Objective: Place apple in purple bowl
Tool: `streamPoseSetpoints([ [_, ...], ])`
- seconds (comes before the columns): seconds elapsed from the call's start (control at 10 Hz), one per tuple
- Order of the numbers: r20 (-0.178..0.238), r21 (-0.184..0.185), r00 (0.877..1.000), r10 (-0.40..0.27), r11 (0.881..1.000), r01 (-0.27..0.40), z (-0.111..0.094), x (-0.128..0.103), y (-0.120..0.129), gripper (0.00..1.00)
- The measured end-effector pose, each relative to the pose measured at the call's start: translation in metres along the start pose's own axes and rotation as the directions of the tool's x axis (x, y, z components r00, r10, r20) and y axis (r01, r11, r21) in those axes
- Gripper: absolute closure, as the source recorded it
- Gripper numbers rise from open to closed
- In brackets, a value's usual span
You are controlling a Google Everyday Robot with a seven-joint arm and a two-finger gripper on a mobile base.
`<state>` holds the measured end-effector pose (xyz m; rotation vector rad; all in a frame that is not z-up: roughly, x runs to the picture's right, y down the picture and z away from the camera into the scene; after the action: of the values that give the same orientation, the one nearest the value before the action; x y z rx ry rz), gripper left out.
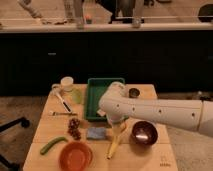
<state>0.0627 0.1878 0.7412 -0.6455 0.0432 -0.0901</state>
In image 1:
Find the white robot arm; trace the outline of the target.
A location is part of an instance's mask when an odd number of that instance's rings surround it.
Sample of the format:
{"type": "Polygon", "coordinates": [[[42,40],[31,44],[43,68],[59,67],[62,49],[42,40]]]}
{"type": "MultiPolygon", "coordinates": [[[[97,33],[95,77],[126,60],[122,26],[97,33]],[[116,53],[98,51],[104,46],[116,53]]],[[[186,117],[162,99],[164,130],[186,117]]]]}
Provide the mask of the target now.
{"type": "Polygon", "coordinates": [[[139,99],[125,94],[123,83],[112,82],[99,100],[111,123],[129,116],[213,137],[213,101],[139,99]]]}

